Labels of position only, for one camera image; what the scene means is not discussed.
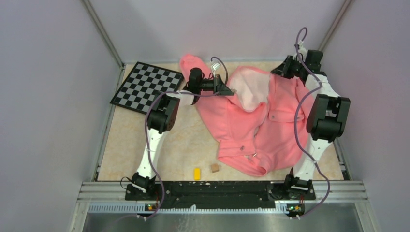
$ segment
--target gray wall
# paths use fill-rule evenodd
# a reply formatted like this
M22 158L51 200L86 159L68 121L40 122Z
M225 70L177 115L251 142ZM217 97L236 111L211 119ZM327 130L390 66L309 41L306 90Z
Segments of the gray wall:
M318 48L344 0L91 0L121 58L283 59L301 27Z
M341 137L382 231L409 231L410 1L356 1L324 52L323 70L351 99Z
M0 231L66 231L119 67L79 0L0 1Z

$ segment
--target pink hoodie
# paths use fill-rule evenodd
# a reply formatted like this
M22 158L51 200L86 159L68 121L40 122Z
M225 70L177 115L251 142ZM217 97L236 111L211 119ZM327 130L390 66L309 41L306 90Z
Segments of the pink hoodie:
M179 65L186 80L194 67L205 76L211 73L200 58L192 55L185 55ZM296 145L293 120L299 100L308 93L303 83L256 67L239 66L227 86L236 94L200 98L196 103L209 132L220 143L218 160L254 176L294 166L302 155ZM299 111L297 128L302 146L308 140L306 120L313 101L307 98Z

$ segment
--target yellow block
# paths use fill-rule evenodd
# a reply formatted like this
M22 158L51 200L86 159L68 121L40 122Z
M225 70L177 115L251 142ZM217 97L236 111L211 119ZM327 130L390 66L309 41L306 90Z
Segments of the yellow block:
M193 172L193 179L194 180L201 179L201 169L200 168L195 168L195 171Z

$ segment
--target checkerboard square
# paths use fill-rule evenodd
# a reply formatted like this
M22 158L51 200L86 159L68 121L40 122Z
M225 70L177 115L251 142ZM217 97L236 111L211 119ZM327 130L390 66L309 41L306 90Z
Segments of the checkerboard square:
M146 114L156 93L176 91L182 80L180 72L138 62L111 103Z

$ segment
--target purple cable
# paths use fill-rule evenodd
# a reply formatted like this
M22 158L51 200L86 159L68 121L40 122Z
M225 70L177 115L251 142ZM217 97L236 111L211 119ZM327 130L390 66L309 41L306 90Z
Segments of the purple cable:
M224 64L224 63L221 61L221 59L219 59L218 57L212 57L212 58L211 58L211 61L212 61L212 59L214 59L214 58L217 59L217 60L223 65L223 67L224 67L224 69L225 69L225 72L226 72L226 81L227 81L227 80L228 80L228 70L226 69L225 64ZM212 96L218 95L218 94L219 94L219 91L216 92L216 93L214 93L214 94L210 94L210 95L194 94L194 93L190 93L190 92L166 91L166 92L162 92L162 93L151 103L151 105L149 106L148 111L147 111L146 116L145 116L145 121L144 121L144 131L145 131L145 140L146 140L146 151L147 151L147 153L148 153L149 165L151 166L152 170L154 171L155 175L157 176L158 180L160 181L161 191L162 191L162 197L161 197L160 203L158 204L158 207L155 209L155 211L154 211L150 216L148 216L148 217L146 218L147 220L150 219L150 218L152 218L152 217L154 217L154 216L157 214L158 210L161 208L162 203L164 202L164 199L165 199L165 186L164 186L164 182L162 181L162 179L161 179L161 177L160 177L160 174L158 174L157 170L155 169L154 165L152 164L151 152L150 152L151 150L150 150L150 148L149 148L149 137L148 137L148 129L147 129L148 116L149 116L149 114L151 113L152 108L153 108L154 105L157 103L157 101L159 101L159 99L161 99L161 97L162 97L163 95L167 94L167 93L187 94L187 95L193 95L193 96L196 96L196 97L212 97ZM135 215L135 214L124 215L124 216L122 216L122 217L116 219L115 221L113 221L110 225L106 226L106 227L102 230L102 232L106 231L107 229L110 229L110 228L113 227L115 224L117 224L119 221L121 221L121 220L123 220L123 219L125 219L125 218L130 218L130 217L136 217L136 215Z
M307 72L308 72L310 75L312 75L312 76L316 79L316 81L319 83L319 87L317 87L317 88L311 90L309 93L307 93L307 94L300 100L300 102L299 102L299 104L298 104L298 106L297 106L297 108L296 108L296 112L295 112L295 116L294 116L293 129L294 129L294 133L295 133L295 139L296 139L297 146L299 147L299 149L300 149L301 151L303 151L303 152L313 161L313 163L315 164L316 169L318 170L319 174L326 180L326 182L327 182L327 191L326 191L326 194L324 195L323 199L322 199L317 205L315 205L313 208L311 208L309 211L307 211L305 214L303 214L302 216L300 216L300 218L309 215L311 212L313 212L313 210L315 210L316 208L318 208L319 206L321 206L321 205L323 204L323 202L327 199L327 197L329 196L329 193L330 193L330 181L329 181L329 179L321 172L321 170L320 170L320 168L319 168L319 165L317 164L315 158L314 158L311 154L309 154L309 153L302 147L302 145L301 145L300 142L299 142L299 137L298 137L298 135L297 135L297 126L296 126L296 124L297 124L297 116L298 116L298 113L299 113L300 108L302 107L302 103L305 101L306 98L308 98L309 95L311 95L312 93L316 92L317 90L319 90L319 89L321 89L321 88L323 87L323 84L322 84L322 82L320 81L320 79L312 72L312 70L310 70L310 69L306 66L305 62L303 62L303 60L302 60L301 54L299 53L299 48L298 48L298 44L297 44L297 43L298 43L298 41L299 41L300 33L302 33L303 30L305 30L306 32L305 32L305 35L304 35L302 41L305 39L305 37L306 37L306 35L307 35L307 33L308 33L308 31L307 31L308 29L307 29L306 27L300 29L300 31L298 32L297 37L296 37L296 43L295 43L296 54L297 54L297 57L298 57L300 63L302 64L302 66L303 66L303 67L307 70Z

